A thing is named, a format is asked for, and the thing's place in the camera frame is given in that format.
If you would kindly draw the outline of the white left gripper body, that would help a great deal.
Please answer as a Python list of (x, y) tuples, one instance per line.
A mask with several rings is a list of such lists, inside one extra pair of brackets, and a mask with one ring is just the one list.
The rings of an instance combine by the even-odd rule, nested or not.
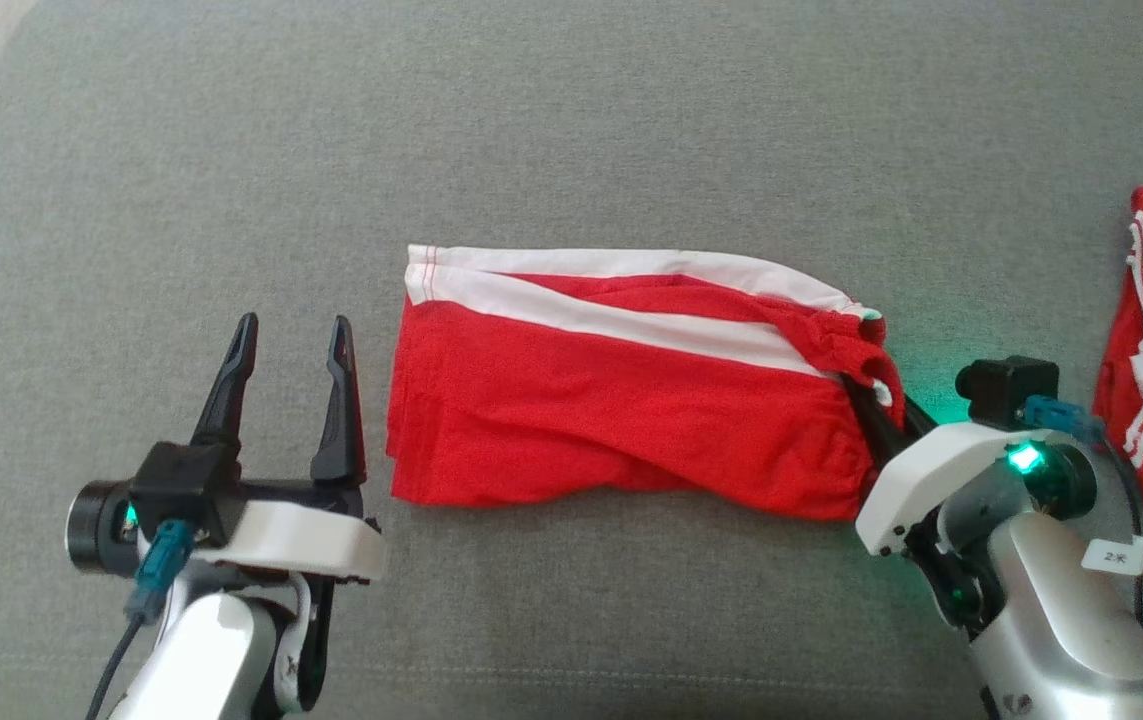
[(139, 717), (306, 714), (327, 678), (338, 584), (379, 579), (378, 523), (342, 501), (323, 509), (256, 498), (223, 547), (168, 521), (142, 544), (137, 585), (159, 634), (136, 678)]

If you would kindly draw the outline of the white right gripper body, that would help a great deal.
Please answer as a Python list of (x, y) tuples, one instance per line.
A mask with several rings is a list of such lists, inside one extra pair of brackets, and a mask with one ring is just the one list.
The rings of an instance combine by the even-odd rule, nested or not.
[(978, 635), (1005, 602), (988, 557), (992, 534), (1016, 515), (1065, 521), (1095, 506), (1092, 461), (1050, 435), (974, 421), (929, 430), (879, 469), (856, 515), (860, 542), (872, 555), (913, 562), (941, 618)]

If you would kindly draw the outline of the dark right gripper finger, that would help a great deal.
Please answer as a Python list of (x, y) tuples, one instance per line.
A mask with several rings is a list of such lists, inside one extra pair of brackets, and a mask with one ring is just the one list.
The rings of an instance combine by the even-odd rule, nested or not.
[(908, 435), (886, 413), (872, 387), (862, 386), (850, 375), (841, 375), (842, 387), (849, 398), (856, 423), (871, 456), (871, 469), (865, 474), (864, 491), (872, 491), (882, 470), (908, 447)]
[(905, 395), (904, 405), (904, 434), (909, 443), (916, 443), (918, 439), (932, 433), (932, 430), (937, 427), (938, 423), (932, 418), (932, 415), (924, 410), (924, 407), (913, 397)]

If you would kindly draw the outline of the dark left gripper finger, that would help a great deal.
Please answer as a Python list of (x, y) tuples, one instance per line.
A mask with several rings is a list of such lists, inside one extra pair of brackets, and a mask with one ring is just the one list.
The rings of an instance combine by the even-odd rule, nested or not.
[(355, 342), (347, 315), (335, 315), (327, 355), (331, 387), (318, 451), (312, 456), (312, 483), (323, 488), (360, 487), (367, 479), (366, 451), (355, 368)]
[(241, 451), (245, 392), (254, 374), (259, 319), (246, 313), (235, 325), (219, 370), (190, 441), (191, 459), (205, 471), (224, 471)]

